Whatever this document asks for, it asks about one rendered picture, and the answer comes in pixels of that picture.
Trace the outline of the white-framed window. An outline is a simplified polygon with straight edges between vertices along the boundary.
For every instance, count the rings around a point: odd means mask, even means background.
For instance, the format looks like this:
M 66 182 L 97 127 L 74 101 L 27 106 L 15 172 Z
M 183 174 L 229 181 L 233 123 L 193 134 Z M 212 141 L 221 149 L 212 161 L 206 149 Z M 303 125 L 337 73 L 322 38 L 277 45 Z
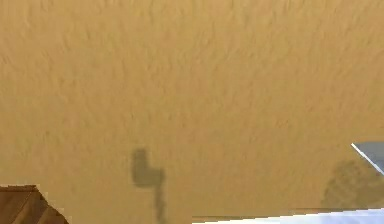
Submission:
M 384 142 L 352 143 L 352 148 L 384 176 Z

